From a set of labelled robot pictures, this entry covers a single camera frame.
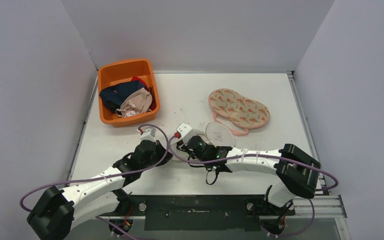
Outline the white mesh laundry bag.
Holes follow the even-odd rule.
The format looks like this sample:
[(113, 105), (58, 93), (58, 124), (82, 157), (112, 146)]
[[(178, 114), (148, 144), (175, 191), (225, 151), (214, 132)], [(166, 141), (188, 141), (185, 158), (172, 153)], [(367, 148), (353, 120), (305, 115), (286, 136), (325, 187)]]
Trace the white mesh laundry bag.
[[(201, 131), (199, 129), (193, 128), (195, 131), (196, 136), (201, 136), (201, 138), (206, 142), (210, 143), (214, 146), (227, 146), (227, 147), (235, 147), (235, 137), (231, 133), (231, 131), (224, 125), (216, 122), (210, 122), (206, 125), (205, 130)], [(174, 133), (174, 143), (171, 143), (170, 145), (172, 147), (176, 147), (177, 149), (177, 143), (180, 139), (178, 139), (175, 136)]]

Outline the orange plastic bin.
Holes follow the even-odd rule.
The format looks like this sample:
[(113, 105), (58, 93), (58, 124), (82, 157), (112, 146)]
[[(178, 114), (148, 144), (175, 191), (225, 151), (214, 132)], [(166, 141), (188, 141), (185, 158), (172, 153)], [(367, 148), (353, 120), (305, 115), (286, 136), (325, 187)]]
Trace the orange plastic bin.
[[(135, 116), (119, 117), (115, 113), (111, 113), (111, 111), (104, 106), (99, 93), (107, 87), (124, 82), (130, 82), (134, 76), (141, 78), (149, 87), (152, 87), (152, 92), (156, 102), (156, 109)], [(151, 62), (148, 59), (127, 59), (105, 65), (98, 70), (97, 84), (99, 95), (99, 116), (100, 120), (104, 124), (112, 125), (113, 127), (126, 127), (133, 124), (144, 123), (154, 120), (157, 116), (157, 112), (160, 110), (161, 104), (157, 82)]]

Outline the navy blue garment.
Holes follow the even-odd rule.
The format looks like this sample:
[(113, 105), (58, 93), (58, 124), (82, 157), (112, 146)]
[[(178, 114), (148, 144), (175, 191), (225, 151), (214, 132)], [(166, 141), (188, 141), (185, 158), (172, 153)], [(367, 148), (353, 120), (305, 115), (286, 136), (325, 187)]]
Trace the navy blue garment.
[(140, 90), (141, 87), (137, 81), (122, 82), (116, 85), (109, 86), (99, 92), (99, 96), (103, 105), (115, 114), (121, 104), (134, 92)]

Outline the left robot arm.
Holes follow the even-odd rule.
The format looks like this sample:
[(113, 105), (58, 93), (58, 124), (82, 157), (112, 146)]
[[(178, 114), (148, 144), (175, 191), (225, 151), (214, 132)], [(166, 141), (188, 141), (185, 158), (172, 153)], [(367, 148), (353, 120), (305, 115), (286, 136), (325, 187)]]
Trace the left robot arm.
[(72, 229), (97, 216), (124, 215), (130, 200), (123, 187), (138, 180), (142, 170), (162, 166), (172, 157), (158, 140), (142, 140), (133, 152), (86, 182), (46, 189), (26, 221), (41, 240), (63, 240)]

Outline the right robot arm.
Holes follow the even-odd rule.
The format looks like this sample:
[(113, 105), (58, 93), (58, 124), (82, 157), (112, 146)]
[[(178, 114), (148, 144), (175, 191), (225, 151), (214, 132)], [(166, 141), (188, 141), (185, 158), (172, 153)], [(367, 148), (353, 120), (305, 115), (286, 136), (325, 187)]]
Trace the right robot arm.
[(187, 143), (180, 140), (175, 146), (188, 154), (190, 166), (205, 167), (216, 175), (255, 172), (277, 176), (278, 182), (267, 188), (262, 201), (264, 211), (270, 215), (295, 197), (314, 198), (317, 191), (320, 163), (291, 143), (276, 150), (256, 151), (214, 146), (195, 135)]

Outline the beige bra in bin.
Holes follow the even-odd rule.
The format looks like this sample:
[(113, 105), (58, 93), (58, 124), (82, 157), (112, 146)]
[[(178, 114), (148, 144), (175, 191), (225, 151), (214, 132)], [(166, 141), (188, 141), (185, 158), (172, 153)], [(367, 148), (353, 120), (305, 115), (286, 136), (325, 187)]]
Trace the beige bra in bin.
[(141, 88), (132, 93), (119, 108), (115, 114), (119, 117), (133, 117), (139, 114), (147, 113), (153, 103), (152, 94), (145, 88)]

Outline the red garment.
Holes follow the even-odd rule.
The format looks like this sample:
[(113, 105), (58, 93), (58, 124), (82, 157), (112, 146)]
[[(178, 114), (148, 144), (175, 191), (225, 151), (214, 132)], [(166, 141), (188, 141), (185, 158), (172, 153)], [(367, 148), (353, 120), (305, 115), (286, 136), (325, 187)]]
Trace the red garment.
[(137, 81), (139, 87), (145, 88), (151, 94), (152, 102), (151, 102), (151, 105), (149, 106), (149, 110), (148, 111), (149, 112), (154, 111), (156, 109), (156, 101), (155, 101), (155, 97), (154, 97), (154, 94), (153, 94), (152, 87), (148, 86), (147, 83), (144, 80), (142, 80), (141, 78), (139, 78), (137, 76), (134, 76), (130, 81), (131, 82)]

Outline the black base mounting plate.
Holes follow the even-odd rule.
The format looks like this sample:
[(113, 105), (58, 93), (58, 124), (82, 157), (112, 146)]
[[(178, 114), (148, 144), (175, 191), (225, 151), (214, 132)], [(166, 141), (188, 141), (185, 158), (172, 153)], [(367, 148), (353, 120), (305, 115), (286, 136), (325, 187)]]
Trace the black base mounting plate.
[(293, 202), (269, 206), (263, 195), (131, 195), (106, 213), (112, 219), (144, 220), (146, 231), (259, 231), (257, 218), (276, 223), (296, 214)]

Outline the carrot print bra case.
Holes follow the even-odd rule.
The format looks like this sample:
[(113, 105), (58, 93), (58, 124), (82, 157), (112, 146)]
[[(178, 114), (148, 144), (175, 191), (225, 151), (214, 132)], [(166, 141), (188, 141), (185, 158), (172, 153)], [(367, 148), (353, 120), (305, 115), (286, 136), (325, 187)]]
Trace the carrot print bra case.
[(246, 136), (250, 130), (263, 127), (271, 116), (268, 107), (264, 104), (228, 88), (212, 91), (208, 96), (208, 102), (216, 123), (220, 123), (218, 117), (221, 117), (243, 129), (243, 131), (237, 131), (228, 128), (237, 137)]

